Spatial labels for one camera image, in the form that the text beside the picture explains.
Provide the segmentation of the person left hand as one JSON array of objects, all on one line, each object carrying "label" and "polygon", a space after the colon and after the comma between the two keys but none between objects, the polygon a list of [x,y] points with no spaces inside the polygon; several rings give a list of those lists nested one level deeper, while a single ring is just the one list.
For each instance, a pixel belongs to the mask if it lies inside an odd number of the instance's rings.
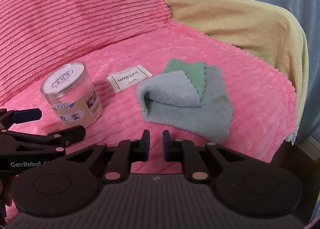
[{"label": "person left hand", "polygon": [[5,220],[7,217],[6,207],[12,206],[12,196],[10,193],[10,188],[14,176],[3,176],[1,177],[1,220]]}]

